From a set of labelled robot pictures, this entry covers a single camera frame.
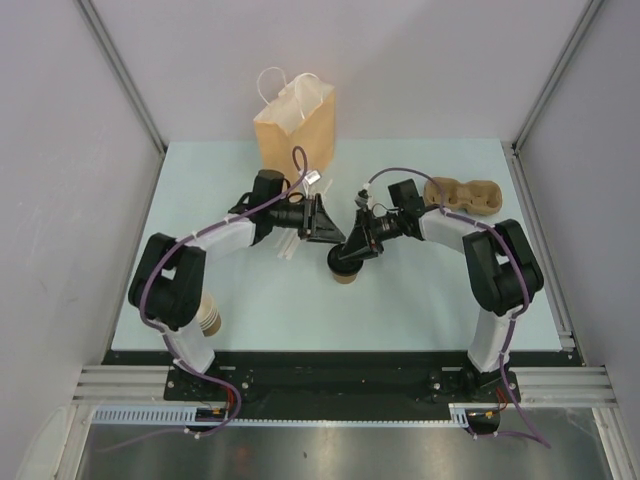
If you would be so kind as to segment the single brown paper cup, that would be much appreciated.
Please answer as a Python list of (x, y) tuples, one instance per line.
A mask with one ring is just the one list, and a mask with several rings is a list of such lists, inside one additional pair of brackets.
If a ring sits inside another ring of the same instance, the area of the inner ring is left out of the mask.
[(348, 285), (353, 283), (356, 280), (358, 273), (357, 272), (340, 273), (340, 272), (332, 271), (332, 276), (337, 283), (341, 285)]

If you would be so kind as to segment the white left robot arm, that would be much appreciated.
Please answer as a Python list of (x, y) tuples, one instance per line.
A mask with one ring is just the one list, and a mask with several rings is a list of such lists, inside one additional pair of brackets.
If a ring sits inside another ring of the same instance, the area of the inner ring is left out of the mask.
[(284, 186), (282, 173), (259, 171), (252, 190), (207, 232), (183, 240), (152, 235), (133, 275), (129, 304), (138, 309), (147, 326), (160, 333), (175, 362), (189, 371), (185, 385), (199, 399), (214, 397), (221, 387), (220, 374), (209, 368), (215, 353), (206, 339), (206, 324), (215, 324), (218, 318), (213, 299), (204, 292), (206, 266), (258, 244), (274, 228), (292, 229), (303, 241), (339, 244), (345, 240), (321, 195), (292, 202)]

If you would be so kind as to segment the stack of brown paper cups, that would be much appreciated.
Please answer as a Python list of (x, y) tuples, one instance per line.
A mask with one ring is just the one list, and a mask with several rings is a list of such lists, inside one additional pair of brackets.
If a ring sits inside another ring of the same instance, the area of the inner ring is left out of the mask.
[(205, 337), (215, 335), (222, 325), (221, 316), (214, 297), (204, 291), (201, 296), (200, 306), (196, 313), (196, 320)]

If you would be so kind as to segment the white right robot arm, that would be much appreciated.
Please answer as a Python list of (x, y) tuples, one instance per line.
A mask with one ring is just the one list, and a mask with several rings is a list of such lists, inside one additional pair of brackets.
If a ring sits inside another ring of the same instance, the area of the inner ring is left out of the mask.
[(462, 254), (472, 294), (479, 304), (477, 326), (461, 376), (463, 393), (484, 401), (497, 389), (494, 372), (505, 369), (515, 322), (544, 286), (544, 277), (521, 225), (508, 219), (493, 226), (428, 205), (412, 180), (388, 187), (393, 208), (373, 213), (369, 189), (356, 196), (354, 226), (332, 248), (327, 264), (334, 277), (353, 277), (366, 260), (379, 257), (386, 241), (408, 237)]

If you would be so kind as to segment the black plastic cup lid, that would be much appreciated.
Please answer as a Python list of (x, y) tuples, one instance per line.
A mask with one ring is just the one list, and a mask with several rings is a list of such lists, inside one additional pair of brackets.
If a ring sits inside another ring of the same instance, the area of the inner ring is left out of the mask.
[(338, 276), (357, 275), (364, 265), (363, 260), (342, 260), (339, 254), (342, 251), (342, 245), (333, 246), (327, 255), (327, 265), (330, 271)]

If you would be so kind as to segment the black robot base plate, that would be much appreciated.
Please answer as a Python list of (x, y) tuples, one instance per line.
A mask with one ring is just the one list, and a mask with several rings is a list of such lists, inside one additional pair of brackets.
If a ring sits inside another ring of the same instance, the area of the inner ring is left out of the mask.
[(515, 373), (478, 373), (462, 351), (228, 351), (207, 373), (171, 368), (165, 399), (213, 405), (237, 389), (246, 420), (384, 422), (440, 420), (453, 403), (495, 408), (520, 396)]

